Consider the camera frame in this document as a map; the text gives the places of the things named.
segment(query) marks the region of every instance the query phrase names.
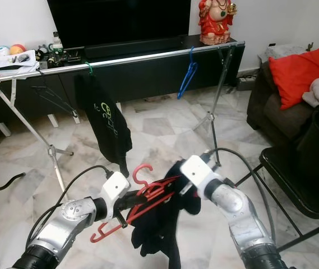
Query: red cushion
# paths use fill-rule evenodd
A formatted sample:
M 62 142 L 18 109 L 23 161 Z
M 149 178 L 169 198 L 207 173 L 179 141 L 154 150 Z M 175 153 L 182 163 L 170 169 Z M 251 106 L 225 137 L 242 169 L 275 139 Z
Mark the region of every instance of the red cushion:
M 302 101 L 303 93 L 319 78 L 319 49 L 280 59 L 269 58 L 275 85 L 281 96 L 281 109 Z

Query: sofa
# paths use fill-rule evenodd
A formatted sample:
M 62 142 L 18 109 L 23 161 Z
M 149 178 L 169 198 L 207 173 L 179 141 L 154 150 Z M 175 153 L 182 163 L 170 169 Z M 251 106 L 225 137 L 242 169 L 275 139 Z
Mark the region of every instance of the sofa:
M 280 110 L 281 99 L 274 84 L 269 63 L 262 64 L 251 92 L 247 110 L 247 123 L 260 129 L 274 145 L 295 141 L 311 122 L 314 108 L 301 102 Z

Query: bottle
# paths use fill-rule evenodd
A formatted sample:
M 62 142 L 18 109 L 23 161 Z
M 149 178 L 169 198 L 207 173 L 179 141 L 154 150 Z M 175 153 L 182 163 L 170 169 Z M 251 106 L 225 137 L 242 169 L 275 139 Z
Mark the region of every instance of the bottle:
M 63 53 L 63 46 L 61 40 L 59 39 L 58 32 L 53 32 L 53 44 L 49 44 L 48 48 L 55 52 L 55 54 Z

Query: white wall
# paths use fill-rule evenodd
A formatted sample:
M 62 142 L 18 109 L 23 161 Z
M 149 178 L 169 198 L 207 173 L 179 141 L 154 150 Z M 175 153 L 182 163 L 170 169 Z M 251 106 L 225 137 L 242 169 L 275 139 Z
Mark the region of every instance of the white wall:
M 191 0 L 189 34 L 199 34 L 198 3 Z M 318 0 L 234 0 L 238 14 L 230 27 L 232 37 L 246 48 L 240 69 L 259 66 L 257 55 L 268 44 L 314 41 L 319 47 Z M 52 41 L 56 30 L 47 0 L 0 0 L 0 45 L 20 43 L 35 48 Z

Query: red statue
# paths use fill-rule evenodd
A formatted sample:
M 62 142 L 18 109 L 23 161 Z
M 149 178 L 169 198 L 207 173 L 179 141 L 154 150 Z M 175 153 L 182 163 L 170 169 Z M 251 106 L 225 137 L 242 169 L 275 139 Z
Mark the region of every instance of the red statue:
M 199 10 L 200 41 L 206 45 L 228 42 L 228 25 L 233 24 L 233 16 L 237 13 L 236 5 L 230 0 L 201 0 Z

